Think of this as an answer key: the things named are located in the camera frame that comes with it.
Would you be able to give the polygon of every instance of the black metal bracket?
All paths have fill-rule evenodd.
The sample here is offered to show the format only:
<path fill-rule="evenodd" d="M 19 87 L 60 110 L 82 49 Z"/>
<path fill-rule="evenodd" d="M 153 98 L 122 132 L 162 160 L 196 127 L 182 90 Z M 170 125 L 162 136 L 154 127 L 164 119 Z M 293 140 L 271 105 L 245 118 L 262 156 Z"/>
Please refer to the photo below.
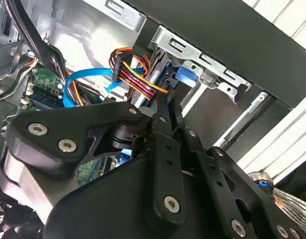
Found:
<path fill-rule="evenodd" d="M 282 226 L 289 235 L 295 236 L 290 228 L 298 228 L 292 220 L 273 203 L 248 175 L 237 166 L 226 152 L 220 148 L 210 148 L 208 154 L 216 159 L 227 181 L 232 183 L 230 195 L 236 200 L 239 210 L 243 212 L 244 221 L 247 222 L 248 232 L 255 232 L 258 238 L 284 238 L 278 231 Z M 302 231 L 297 230 L 301 238 L 306 238 Z"/>
<path fill-rule="evenodd" d="M 178 142 L 172 138 L 171 120 L 165 97 L 157 101 L 152 119 L 153 187 L 147 216 L 156 229 L 182 226 L 187 217 Z"/>
<path fill-rule="evenodd" d="M 9 125 L 6 142 L 9 151 L 18 160 L 50 176 L 70 177 L 85 156 L 89 156 L 88 152 L 93 153 L 94 157 L 101 156 L 102 151 L 99 155 L 94 153 L 107 132 L 120 125 L 137 126 L 143 117 L 138 109 L 127 102 L 25 113 L 17 116 Z M 28 127 L 32 123 L 43 124 L 47 133 L 30 133 Z M 73 141 L 76 150 L 71 153 L 60 150 L 58 143 L 62 139 Z M 108 154 L 102 156 L 121 151 L 112 146 L 104 150 Z"/>

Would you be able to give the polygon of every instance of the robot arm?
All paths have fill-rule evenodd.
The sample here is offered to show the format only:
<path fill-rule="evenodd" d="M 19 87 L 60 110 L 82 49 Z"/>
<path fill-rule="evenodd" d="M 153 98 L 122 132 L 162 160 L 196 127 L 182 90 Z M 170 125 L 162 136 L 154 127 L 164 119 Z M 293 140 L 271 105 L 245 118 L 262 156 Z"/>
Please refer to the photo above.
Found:
<path fill-rule="evenodd" d="M 179 105 L 155 101 L 153 117 L 127 102 L 17 116 L 2 191 L 36 210 L 43 239 L 306 238 L 224 151 L 203 148 Z M 78 188 L 79 165 L 122 149 L 130 161 Z"/>

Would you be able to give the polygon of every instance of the orange wire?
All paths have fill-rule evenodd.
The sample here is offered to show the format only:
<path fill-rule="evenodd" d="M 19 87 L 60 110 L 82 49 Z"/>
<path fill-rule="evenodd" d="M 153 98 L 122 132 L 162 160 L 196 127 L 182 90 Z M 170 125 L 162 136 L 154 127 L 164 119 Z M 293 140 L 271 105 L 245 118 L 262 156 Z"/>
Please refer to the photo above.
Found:
<path fill-rule="evenodd" d="M 149 64 L 149 70 L 151 69 L 151 62 L 150 60 L 148 59 L 148 57 L 146 55 L 143 55 L 143 57 L 146 59 L 146 61 L 148 62 Z"/>
<path fill-rule="evenodd" d="M 146 74 L 149 72 L 147 66 L 143 63 L 143 61 L 141 61 L 141 59 L 140 59 L 139 57 L 137 57 L 137 56 L 134 56 L 134 57 L 135 57 L 135 58 L 138 60 L 138 62 L 143 66 L 143 68 L 145 69 L 144 75 L 146 75 Z"/>
<path fill-rule="evenodd" d="M 117 55 L 119 54 L 119 52 L 121 52 L 121 51 L 132 51 L 132 48 L 130 48 L 130 47 L 119 48 L 119 49 L 116 50 L 115 55 L 117 56 Z M 137 56 L 134 56 L 134 57 L 135 57 L 135 58 L 138 60 L 138 62 L 143 66 L 143 68 L 145 69 L 144 75 L 146 75 L 146 74 L 149 72 L 150 68 L 151 68 L 151 63 L 150 63 L 148 57 L 147 57 L 146 55 L 144 55 L 146 61 L 147 61 L 148 64 L 149 64 L 149 69 L 147 68 L 147 66 L 144 64 L 144 62 L 143 62 L 139 57 L 137 57 Z"/>
<path fill-rule="evenodd" d="M 69 70 L 68 70 L 67 68 L 65 68 L 65 73 L 67 73 L 68 76 L 71 75 L 71 73 L 69 72 Z M 73 82 L 72 82 L 72 85 L 73 85 L 73 89 L 74 89 L 74 91 L 75 91 L 75 94 L 77 95 L 77 98 L 78 98 L 78 101 L 79 101 L 80 105 L 83 105 L 83 102 L 82 102 L 82 100 L 81 100 L 81 97 L 80 97 L 80 95 L 79 95 L 79 93 L 78 93 L 77 84 L 73 81 Z"/>
<path fill-rule="evenodd" d="M 31 61 L 29 61 L 27 64 L 25 64 L 25 66 L 31 65 L 33 61 L 34 61 L 34 58 Z"/>
<path fill-rule="evenodd" d="M 132 85 L 131 83 L 127 82 L 124 78 L 119 77 L 119 79 L 121 81 L 123 81 L 124 83 L 127 83 L 129 86 L 131 86 L 133 89 L 135 89 L 136 91 L 138 91 L 139 93 L 141 93 L 145 98 L 147 98 L 148 100 L 151 100 L 146 94 L 143 93 L 143 91 L 141 91 L 138 87 Z"/>

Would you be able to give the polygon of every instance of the black panel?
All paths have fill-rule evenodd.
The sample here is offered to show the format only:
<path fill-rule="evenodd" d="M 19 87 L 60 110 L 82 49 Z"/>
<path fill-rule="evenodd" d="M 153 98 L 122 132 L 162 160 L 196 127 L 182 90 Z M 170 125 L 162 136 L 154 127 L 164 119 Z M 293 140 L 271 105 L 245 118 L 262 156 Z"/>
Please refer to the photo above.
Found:
<path fill-rule="evenodd" d="M 127 0 L 290 107 L 306 96 L 306 50 L 241 0 Z"/>
<path fill-rule="evenodd" d="M 291 109 L 284 103 L 273 100 L 263 113 L 246 129 L 226 152 L 237 162 L 272 130 Z"/>
<path fill-rule="evenodd" d="M 220 90 L 206 89 L 184 118 L 185 125 L 196 131 L 204 148 L 210 148 L 260 92 L 259 88 L 252 87 L 236 105 Z"/>

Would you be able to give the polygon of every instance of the wire bundle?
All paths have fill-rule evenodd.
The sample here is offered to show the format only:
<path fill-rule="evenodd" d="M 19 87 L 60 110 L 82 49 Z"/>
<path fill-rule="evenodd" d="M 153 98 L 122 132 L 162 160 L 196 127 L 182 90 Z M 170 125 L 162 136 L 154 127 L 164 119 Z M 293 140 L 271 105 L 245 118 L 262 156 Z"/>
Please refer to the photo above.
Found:
<path fill-rule="evenodd" d="M 40 63 L 51 73 L 59 77 L 62 84 L 65 84 L 68 72 L 65 68 L 65 60 L 60 50 L 42 41 L 20 0 L 3 0 L 3 3 L 22 39 L 34 52 Z M 69 86 L 68 93 L 76 104 L 80 106 L 87 104 L 80 96 L 75 82 Z"/>
<path fill-rule="evenodd" d="M 125 52 L 131 53 L 131 51 L 132 51 L 132 48 L 130 47 L 123 47 L 123 48 L 114 50 L 111 53 L 110 59 L 109 59 L 109 65 L 110 65 L 111 70 L 112 71 L 114 70 L 114 66 L 117 62 L 116 57 L 119 54 L 122 54 Z M 124 61 L 120 69 L 121 72 L 120 72 L 119 79 L 125 82 L 126 84 L 128 84 L 133 90 L 136 90 L 137 92 L 141 93 L 148 100 L 150 100 L 154 96 L 156 91 L 168 93 L 167 90 L 162 89 L 154 85 L 153 83 L 149 82 L 147 79 L 145 79 L 145 76 L 151 70 L 151 63 L 148 57 L 146 55 L 143 55 L 143 56 L 134 55 L 133 57 L 136 58 L 140 66 L 143 67 L 144 73 L 142 75 L 138 74 L 127 64 L 127 62 Z"/>
<path fill-rule="evenodd" d="M 12 96 L 18 90 L 25 76 L 37 65 L 38 61 L 39 60 L 37 58 L 34 58 L 30 62 L 29 66 L 20 69 L 13 85 L 6 92 L 0 95 L 0 101 Z"/>

